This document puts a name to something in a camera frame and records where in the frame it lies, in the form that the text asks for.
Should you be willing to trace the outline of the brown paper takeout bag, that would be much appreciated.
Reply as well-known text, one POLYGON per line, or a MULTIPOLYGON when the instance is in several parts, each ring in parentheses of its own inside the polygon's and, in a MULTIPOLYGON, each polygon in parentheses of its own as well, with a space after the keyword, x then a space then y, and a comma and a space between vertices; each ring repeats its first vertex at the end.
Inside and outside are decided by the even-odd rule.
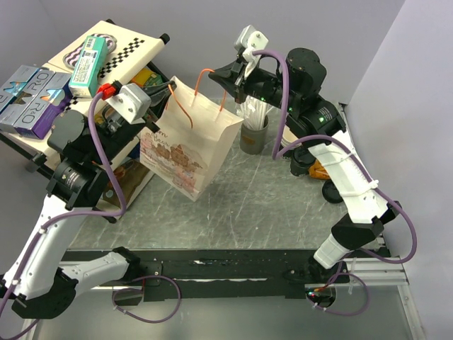
POLYGON ((157 125, 140 135, 140 162, 196 201, 224 163, 243 119, 178 77, 157 125))

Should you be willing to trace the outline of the black paper coffee cup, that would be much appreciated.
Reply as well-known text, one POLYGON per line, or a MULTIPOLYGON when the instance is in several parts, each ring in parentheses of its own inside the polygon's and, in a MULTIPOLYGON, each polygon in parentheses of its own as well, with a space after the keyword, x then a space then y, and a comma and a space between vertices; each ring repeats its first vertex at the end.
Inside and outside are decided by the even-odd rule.
POLYGON ((309 173, 309 168, 315 163, 316 158, 303 147, 296 148, 291 157, 290 172, 293 176, 301 176, 309 173))

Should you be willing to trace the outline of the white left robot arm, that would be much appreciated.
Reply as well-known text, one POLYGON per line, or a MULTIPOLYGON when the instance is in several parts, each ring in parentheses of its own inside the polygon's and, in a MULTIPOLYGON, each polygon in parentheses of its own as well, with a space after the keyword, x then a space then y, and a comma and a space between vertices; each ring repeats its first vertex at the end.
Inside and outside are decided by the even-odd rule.
POLYGON ((135 84, 102 85, 87 114, 68 110, 55 119, 50 146, 63 157, 47 186, 33 231, 12 267, 1 276, 1 299, 23 319, 53 319, 80 295, 110 282, 144 278, 141 260, 120 246, 75 266, 61 260, 88 216, 120 217, 125 194, 111 160, 145 126, 158 120, 176 85, 149 91, 135 84))

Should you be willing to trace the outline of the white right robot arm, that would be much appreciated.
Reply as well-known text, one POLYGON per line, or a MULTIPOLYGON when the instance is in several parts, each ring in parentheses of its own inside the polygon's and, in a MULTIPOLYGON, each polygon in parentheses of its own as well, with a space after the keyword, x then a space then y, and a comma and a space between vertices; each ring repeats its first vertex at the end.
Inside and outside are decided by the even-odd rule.
POLYGON ((401 208, 379 190, 378 182, 367 173, 353 149, 340 113, 320 96, 327 71, 319 56, 302 47, 290 50, 286 57, 270 50, 255 51, 253 56, 277 60, 278 70, 271 73, 254 67, 247 74, 249 62, 244 53, 239 53, 234 62, 214 70, 209 77, 237 103, 252 97, 279 108, 273 158, 284 153, 280 145, 288 128, 297 137, 295 145, 321 163, 346 204, 347 214, 332 227, 316 250, 315 261, 309 264, 310 276, 325 282, 346 254, 375 240, 401 208))

